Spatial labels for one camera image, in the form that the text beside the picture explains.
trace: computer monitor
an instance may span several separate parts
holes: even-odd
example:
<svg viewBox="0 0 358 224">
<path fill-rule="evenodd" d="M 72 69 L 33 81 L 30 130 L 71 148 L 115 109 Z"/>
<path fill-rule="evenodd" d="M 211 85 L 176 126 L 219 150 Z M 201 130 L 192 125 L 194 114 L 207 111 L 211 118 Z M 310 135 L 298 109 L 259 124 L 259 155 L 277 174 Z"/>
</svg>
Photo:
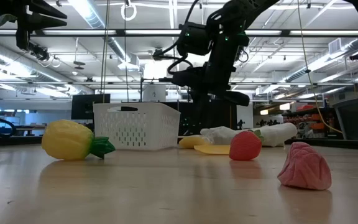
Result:
<svg viewBox="0 0 358 224">
<path fill-rule="evenodd" d="M 71 119 L 93 119 L 93 105 L 95 103 L 110 103 L 110 94 L 73 96 Z"/>
</svg>

